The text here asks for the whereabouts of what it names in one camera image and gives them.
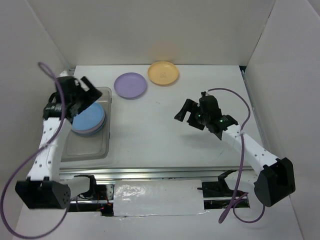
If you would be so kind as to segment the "pink plate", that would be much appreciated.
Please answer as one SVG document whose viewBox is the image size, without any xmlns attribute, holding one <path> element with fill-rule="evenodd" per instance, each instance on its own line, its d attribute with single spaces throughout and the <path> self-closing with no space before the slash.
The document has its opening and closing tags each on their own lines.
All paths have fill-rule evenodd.
<svg viewBox="0 0 320 240">
<path fill-rule="evenodd" d="M 97 126 L 87 129 L 87 130 L 72 130 L 73 132 L 75 132 L 76 134 L 80 134 L 80 135 L 89 135 L 89 134 L 93 134 L 97 131 L 99 131 L 103 126 L 105 125 L 105 122 L 102 121 L 100 122 Z"/>
</svg>

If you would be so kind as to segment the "blue plate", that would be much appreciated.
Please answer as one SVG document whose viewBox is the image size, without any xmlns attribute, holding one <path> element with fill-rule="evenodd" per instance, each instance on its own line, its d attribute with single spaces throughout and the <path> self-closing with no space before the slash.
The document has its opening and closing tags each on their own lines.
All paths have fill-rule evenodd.
<svg viewBox="0 0 320 240">
<path fill-rule="evenodd" d="M 72 130 L 74 132 L 86 132 L 96 129 L 104 122 L 105 117 L 104 108 L 95 102 L 73 119 Z"/>
</svg>

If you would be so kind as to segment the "purple plate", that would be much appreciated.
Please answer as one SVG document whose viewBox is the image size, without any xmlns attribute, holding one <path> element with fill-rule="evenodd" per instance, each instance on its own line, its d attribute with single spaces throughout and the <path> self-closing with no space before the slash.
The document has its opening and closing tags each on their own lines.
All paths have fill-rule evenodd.
<svg viewBox="0 0 320 240">
<path fill-rule="evenodd" d="M 116 94 L 125 99 L 135 99 L 147 89 L 146 79 L 138 73 L 127 72 L 116 78 L 113 87 Z"/>
</svg>

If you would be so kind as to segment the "orange plate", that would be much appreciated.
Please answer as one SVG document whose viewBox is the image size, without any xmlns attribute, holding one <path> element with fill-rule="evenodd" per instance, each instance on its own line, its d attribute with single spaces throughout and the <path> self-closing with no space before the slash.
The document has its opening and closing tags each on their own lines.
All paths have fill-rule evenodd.
<svg viewBox="0 0 320 240">
<path fill-rule="evenodd" d="M 157 61 L 147 70 L 148 78 L 154 84 L 167 86 L 173 84 L 179 77 L 178 68 L 168 61 Z"/>
</svg>

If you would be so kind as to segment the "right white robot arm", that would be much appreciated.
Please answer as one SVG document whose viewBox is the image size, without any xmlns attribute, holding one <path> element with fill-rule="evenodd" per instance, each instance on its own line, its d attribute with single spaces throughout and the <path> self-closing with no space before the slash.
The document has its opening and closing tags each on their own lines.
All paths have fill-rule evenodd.
<svg viewBox="0 0 320 240">
<path fill-rule="evenodd" d="M 207 128 L 221 141 L 244 154 L 244 160 L 257 174 L 254 193 L 264 206 L 272 207 L 295 192 L 293 163 L 286 157 L 280 159 L 270 153 L 244 133 L 232 116 L 222 114 L 214 96 L 201 97 L 199 102 L 187 99 L 175 120 L 182 122 L 186 113 L 190 113 L 187 120 L 190 126 L 199 130 Z"/>
</svg>

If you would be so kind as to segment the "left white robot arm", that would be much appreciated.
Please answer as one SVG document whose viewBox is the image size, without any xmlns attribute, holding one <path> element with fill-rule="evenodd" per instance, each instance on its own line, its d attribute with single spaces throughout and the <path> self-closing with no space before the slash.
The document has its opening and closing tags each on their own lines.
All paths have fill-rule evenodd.
<svg viewBox="0 0 320 240">
<path fill-rule="evenodd" d="M 65 209 L 71 199 L 83 195 L 92 200 L 99 187 L 90 174 L 80 174 L 64 183 L 60 182 L 60 165 L 67 137 L 74 118 L 101 96 L 84 76 L 58 77 L 56 89 L 43 110 L 43 133 L 39 153 L 25 180 L 17 181 L 15 191 L 29 209 Z"/>
</svg>

